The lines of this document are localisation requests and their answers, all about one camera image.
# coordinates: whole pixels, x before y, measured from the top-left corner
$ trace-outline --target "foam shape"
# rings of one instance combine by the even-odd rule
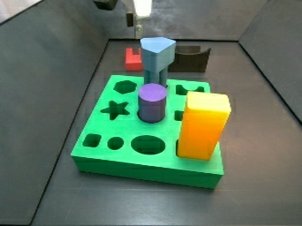
[[[182,122],[175,113],[186,105],[186,96],[176,94],[176,85],[186,90],[203,87],[204,92],[210,92],[208,83],[168,79],[166,118],[148,124],[136,114],[137,89],[125,94],[113,90],[116,83],[124,80],[136,83],[136,87],[144,84],[141,77],[111,76],[71,154],[76,167],[84,172],[214,189],[224,174],[219,145],[210,161],[176,156]],[[129,112],[115,120],[100,112],[111,101],[127,102]]]
[[[166,117],[166,88],[148,83],[137,91],[139,118],[147,123],[156,123]]]
[[[125,70],[127,71],[143,71],[141,53],[140,49],[137,54],[133,53],[132,48],[125,48]]]
[[[187,92],[176,155],[210,160],[231,112],[224,94]]]
[[[176,42],[164,37],[156,37],[140,39],[140,44],[144,70],[160,72],[175,60]]]

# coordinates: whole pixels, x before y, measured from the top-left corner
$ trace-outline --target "gray table surface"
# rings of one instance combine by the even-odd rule
[[[302,223],[300,125],[236,42],[179,41],[212,48],[206,73],[170,73],[227,94],[232,113],[220,139],[226,175],[214,191],[81,173],[69,156],[111,74],[124,71],[124,50],[111,41],[72,129],[33,225],[200,225]]]

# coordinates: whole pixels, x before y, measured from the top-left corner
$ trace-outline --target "hole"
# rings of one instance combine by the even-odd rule
[[[187,94],[187,89],[182,86],[182,85],[176,85],[176,94],[178,95],[186,95]],[[203,87],[198,87],[195,90],[190,90],[190,91],[195,91],[195,92],[204,92],[204,88]]]
[[[136,83],[129,81],[129,80],[119,81],[119,82],[116,82],[116,85],[115,85],[113,89],[120,94],[127,94],[127,93],[135,92],[135,90],[136,90]]]
[[[97,147],[101,136],[99,134],[89,133],[85,135],[85,139],[83,141],[83,146],[85,147]]]
[[[124,145],[124,141],[121,138],[113,137],[108,140],[107,145],[109,149],[117,150]]]
[[[166,149],[166,142],[155,136],[139,136],[131,141],[131,147],[140,154],[159,154]]]
[[[101,113],[109,114],[109,120],[115,120],[119,115],[128,115],[128,111],[125,110],[128,102],[116,103],[113,101],[108,102],[108,107],[101,109]]]
[[[175,111],[175,120],[176,121],[182,121],[183,120],[183,115],[184,115],[183,110],[176,110]]]
[[[175,145],[175,153],[176,153],[176,150],[178,150],[178,140],[176,140],[176,145]]]

